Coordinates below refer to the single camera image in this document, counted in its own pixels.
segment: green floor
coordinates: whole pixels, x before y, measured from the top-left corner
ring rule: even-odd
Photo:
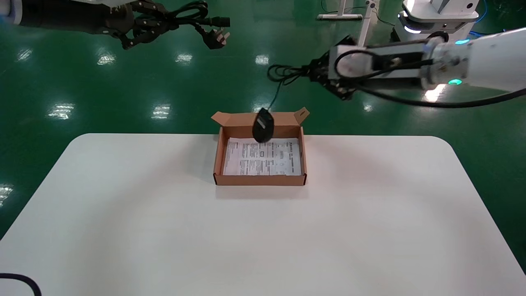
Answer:
[[[176,9],[185,2],[164,4]],[[502,2],[488,0],[489,12],[475,31],[526,25],[522,1]],[[338,0],[324,5],[335,10]],[[401,0],[382,0],[380,17],[394,22],[400,7]],[[107,36],[0,24],[0,184],[9,188],[0,189],[7,196],[1,200],[0,236],[75,137],[216,133],[217,124],[209,119],[214,112],[251,112],[270,102],[277,85],[266,79],[267,63],[306,64],[344,36],[357,36],[360,28],[359,22],[316,21],[319,0],[211,0],[209,8],[211,15],[231,17],[231,37],[222,50],[208,50],[191,27],[123,51]],[[478,10],[483,12],[483,4]],[[390,32],[388,25],[373,24],[370,44],[388,42]],[[462,101],[496,93],[460,85],[423,97]],[[304,124],[308,134],[446,140],[526,270],[523,98],[469,110],[409,107],[367,95],[341,102],[304,78],[282,88],[274,110],[303,106],[311,111]]]

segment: instruction manual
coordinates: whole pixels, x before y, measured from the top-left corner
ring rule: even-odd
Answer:
[[[226,151],[223,175],[301,175],[298,139],[229,138]]]

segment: box flap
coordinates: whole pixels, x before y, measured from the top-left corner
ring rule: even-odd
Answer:
[[[216,112],[212,119],[221,126],[252,126],[257,113],[223,113]],[[299,126],[309,116],[310,112],[303,107],[296,112],[272,112],[274,125]]]
[[[307,108],[303,107],[300,110],[294,112],[294,118],[296,118],[296,121],[299,125],[309,116],[310,112],[307,110]]]

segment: open cardboard box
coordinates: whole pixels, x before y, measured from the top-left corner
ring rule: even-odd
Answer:
[[[217,141],[216,162],[214,164],[214,180],[216,185],[274,185],[274,186],[303,186],[307,181],[307,162],[305,156],[305,140],[301,123],[309,111],[302,108],[296,112],[275,112],[273,138],[297,138],[300,149],[301,172],[299,176],[271,175],[271,176],[234,176],[223,175],[225,153],[228,139],[252,138],[252,126],[256,113],[223,113],[217,112],[212,119],[221,125]]]

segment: blue cable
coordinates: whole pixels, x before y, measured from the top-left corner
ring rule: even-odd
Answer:
[[[474,31],[469,31],[469,34],[474,35],[474,36],[476,36],[476,37],[482,37],[482,35],[480,35],[480,34],[477,33],[477,32],[474,32]]]
[[[486,16],[486,13],[488,13],[488,2],[486,2],[486,0],[484,0],[484,6],[486,8],[486,10],[484,11],[484,14],[482,14],[482,17],[476,20],[475,23],[480,22]]]

